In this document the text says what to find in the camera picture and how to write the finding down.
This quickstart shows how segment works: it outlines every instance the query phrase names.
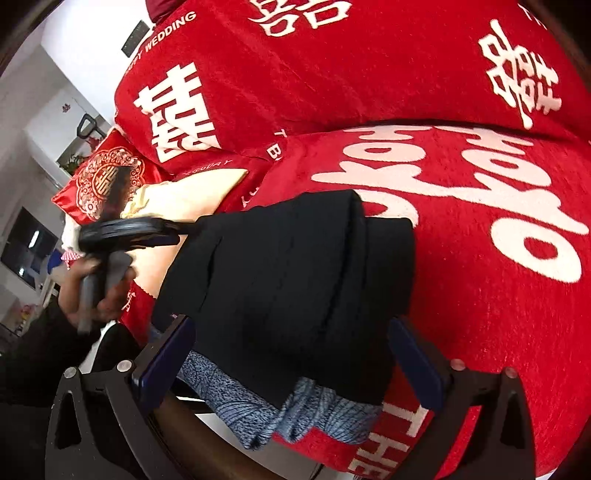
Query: red cushion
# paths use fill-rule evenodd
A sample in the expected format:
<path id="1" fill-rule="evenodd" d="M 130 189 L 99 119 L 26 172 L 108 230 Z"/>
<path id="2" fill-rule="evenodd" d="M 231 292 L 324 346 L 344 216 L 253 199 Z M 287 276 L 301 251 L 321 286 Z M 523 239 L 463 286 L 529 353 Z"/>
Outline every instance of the red cushion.
<path id="1" fill-rule="evenodd" d="M 131 171 L 130 198 L 142 185 L 171 178 L 157 165 L 146 161 L 120 132 L 113 129 L 51 201 L 79 225 L 94 222 L 99 218 L 115 167 L 122 166 L 134 167 Z"/>
<path id="2" fill-rule="evenodd" d="M 282 160 L 247 208 L 354 188 L 368 214 L 411 218 L 411 320 L 469 368 L 517 369 L 531 409 L 537 473 L 556 468 L 591 414 L 589 144 L 381 126 L 289 137 L 281 148 Z M 338 470 L 386 478 L 384 471 L 406 456 L 400 445 L 414 445 L 428 416 L 417 416 L 413 429 L 400 417 L 410 418 L 418 401 L 398 375 L 385 402 L 373 437 L 359 449 L 321 432 L 292 447 Z M 442 473 L 457 464 L 474 418 Z"/>
<path id="3" fill-rule="evenodd" d="M 276 159 L 283 135 L 390 119 L 591 139 L 589 92 L 515 0 L 187 0 L 115 100 L 132 143 L 173 173 L 216 147 Z"/>
<path id="4" fill-rule="evenodd" d="M 185 0 L 146 0 L 146 7 L 150 14 L 150 19 L 155 24 L 159 24 L 180 7 Z"/>

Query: white wall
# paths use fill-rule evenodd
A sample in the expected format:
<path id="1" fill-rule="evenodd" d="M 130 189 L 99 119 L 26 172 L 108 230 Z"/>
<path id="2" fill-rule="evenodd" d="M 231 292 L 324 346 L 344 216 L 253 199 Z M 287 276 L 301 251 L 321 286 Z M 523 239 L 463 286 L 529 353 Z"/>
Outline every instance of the white wall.
<path id="1" fill-rule="evenodd" d="M 6 238 L 22 207 L 58 239 L 61 237 L 61 210 L 51 203 L 51 197 L 56 191 L 39 165 L 29 157 L 25 143 L 20 144 L 0 168 L 0 205 L 4 206 L 0 217 L 0 252 L 4 249 Z M 35 290 L 3 264 L 0 264 L 0 286 L 17 297 L 22 304 L 34 304 L 38 300 Z"/>
<path id="2" fill-rule="evenodd" d="M 39 25 L 33 33 L 31 33 L 27 39 L 23 42 L 21 47 L 12 57 L 12 60 L 2 73 L 2 77 L 8 77 L 11 73 L 16 72 L 18 68 L 33 54 L 37 47 L 41 44 L 43 38 L 43 30 L 45 29 L 45 23 Z"/>
<path id="3" fill-rule="evenodd" d="M 64 105 L 69 105 L 67 112 Z M 53 162 L 76 138 L 76 129 L 85 112 L 66 88 L 59 90 L 26 127 L 27 135 Z"/>
<path id="4" fill-rule="evenodd" d="M 49 17 L 41 45 L 80 93 L 113 123 L 117 85 L 131 59 L 121 51 L 145 0 L 65 0 Z"/>
<path id="5" fill-rule="evenodd" d="M 20 147 L 29 121 L 65 85 L 66 77 L 41 47 L 0 79 L 0 168 Z"/>

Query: hand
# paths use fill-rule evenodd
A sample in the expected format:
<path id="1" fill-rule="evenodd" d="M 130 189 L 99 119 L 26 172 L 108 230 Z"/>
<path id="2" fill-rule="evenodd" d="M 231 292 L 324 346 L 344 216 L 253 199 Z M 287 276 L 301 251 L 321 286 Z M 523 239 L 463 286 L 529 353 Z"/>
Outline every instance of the hand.
<path id="1" fill-rule="evenodd" d="M 82 279 L 92 273 L 98 267 L 99 263 L 96 259 L 81 258 L 77 260 L 68 270 L 66 280 L 60 289 L 60 296 L 58 298 L 58 305 L 61 311 L 66 315 L 68 321 L 74 326 L 78 327 L 79 303 L 80 303 L 80 284 Z M 103 323 L 109 323 L 111 320 L 116 320 L 121 316 L 121 309 L 127 302 L 127 292 L 131 281 L 135 278 L 135 271 L 129 268 L 125 273 L 125 278 L 116 286 L 110 289 L 106 297 L 97 305 L 93 318 Z"/>

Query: decorative pillow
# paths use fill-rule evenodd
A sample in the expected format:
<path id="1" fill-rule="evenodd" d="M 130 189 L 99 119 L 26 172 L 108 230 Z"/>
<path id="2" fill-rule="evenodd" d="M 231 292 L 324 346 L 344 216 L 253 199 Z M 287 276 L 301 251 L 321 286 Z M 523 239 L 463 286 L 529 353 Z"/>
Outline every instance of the decorative pillow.
<path id="1" fill-rule="evenodd" d="M 52 202 L 79 225 L 98 220 L 102 202 L 115 177 L 115 168 L 123 166 L 133 167 L 130 197 L 142 185 L 171 178 L 154 163 L 145 161 L 118 130 L 112 129 Z"/>
<path id="2" fill-rule="evenodd" d="M 187 0 L 115 102 L 131 142 L 172 173 L 218 148 L 277 160 L 288 135 L 392 119 L 591 140 L 590 93 L 517 0 Z"/>
<path id="3" fill-rule="evenodd" d="M 517 369 L 543 475 L 564 459 L 591 413 L 590 160 L 586 141 L 457 125 L 352 128 L 287 138 L 247 208 L 353 188 L 368 215 L 411 219 L 411 320 L 469 368 Z M 430 418 L 395 374 L 359 448 L 319 431 L 291 448 L 337 470 L 387 478 Z M 472 413 L 441 476 L 457 465 L 474 421 Z"/>
<path id="4" fill-rule="evenodd" d="M 155 24 L 159 24 L 180 7 L 185 0 L 146 0 L 146 7 L 150 19 Z"/>

